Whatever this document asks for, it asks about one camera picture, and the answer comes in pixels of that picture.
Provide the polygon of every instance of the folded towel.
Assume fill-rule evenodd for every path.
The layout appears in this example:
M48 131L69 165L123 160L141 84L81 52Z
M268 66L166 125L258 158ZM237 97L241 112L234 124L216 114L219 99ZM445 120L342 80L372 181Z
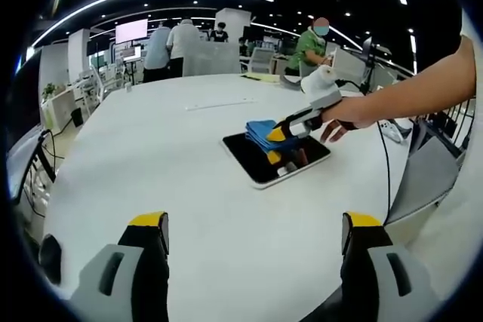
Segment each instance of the folded towel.
M246 137L256 143L264 152L294 148L299 142L299 139L296 137L291 137L280 143L274 143L266 139L276 125L277 123L273 120L247 122Z

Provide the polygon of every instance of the black shirt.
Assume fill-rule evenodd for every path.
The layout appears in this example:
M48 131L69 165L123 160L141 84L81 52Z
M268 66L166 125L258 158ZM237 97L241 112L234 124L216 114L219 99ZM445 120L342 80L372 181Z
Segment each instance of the black shirt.
M221 32L215 30L211 32L211 38L213 39L213 41L224 42L228 40L228 33L224 30L222 30Z

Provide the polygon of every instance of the white chair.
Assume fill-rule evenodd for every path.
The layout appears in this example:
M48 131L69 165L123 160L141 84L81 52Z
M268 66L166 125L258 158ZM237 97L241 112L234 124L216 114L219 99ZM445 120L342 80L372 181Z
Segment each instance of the white chair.
M275 54L273 49L255 47L248 62L248 71L254 73L272 73L272 58Z
M183 77L240 73L238 44L194 41L184 56Z
M453 188L458 173L456 158L437 137L409 157L387 218L391 238L410 242Z

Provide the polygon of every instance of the white table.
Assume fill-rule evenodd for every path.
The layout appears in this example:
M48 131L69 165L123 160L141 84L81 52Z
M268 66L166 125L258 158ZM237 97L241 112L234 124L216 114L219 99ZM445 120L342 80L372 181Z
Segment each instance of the white table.
M210 107L237 102L246 103ZM59 292L70 296L84 265L136 215L165 210L171 321L296 321L311 312L340 285L342 213L386 217L377 128L349 133L329 145L328 160L265 190L251 187L221 146L246 121L305 106L299 92L238 75L113 92L78 134L52 189L45 234L63 248ZM394 195L409 145L386 143Z

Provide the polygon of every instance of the black cable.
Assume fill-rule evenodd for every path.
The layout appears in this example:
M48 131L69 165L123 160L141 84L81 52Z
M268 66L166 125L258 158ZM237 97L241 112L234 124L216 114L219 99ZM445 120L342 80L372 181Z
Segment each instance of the black cable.
M465 114L463 115L463 120L461 121L460 129L458 130L458 133L457 133L456 137L454 138L455 143L456 143L456 140L458 140L458 136L460 135L461 129L463 128L463 124L466 121L466 113L468 113L468 108L469 108L469 100L466 101Z
M27 191L25 190L25 188L23 188L23 192L25 192L25 196L26 196L26 198L27 198L27 202L29 203L30 207L32 208L32 211L33 211L33 212L34 212L36 215L38 215L38 216L40 216L40 217L42 217L42 218L45 218L45 215L44 215L44 214L40 214L40 213L39 213L37 210L35 210L35 207L33 206L33 201L31 201L31 200L29 199L29 195L27 194Z
M387 223L389 218L389 211L391 210L391 169L389 168L389 153L387 152L386 141L384 139L383 131L380 128L379 121L377 122L377 129L379 130L380 139L383 142L384 154L386 154L386 166L387 166L387 214L383 225Z
M63 156L57 156L57 155L54 155L52 152L48 151L47 147L45 146L42 146L42 148L50 155L52 156L53 158L59 158L60 160L65 160L66 158L64 158Z
M54 150L54 154L52 156L54 156L54 172L55 172L55 159L56 159L56 155L57 153L55 152L55 140L54 140L54 134L52 133L51 130L47 130L47 132L51 135L52 137L52 149Z

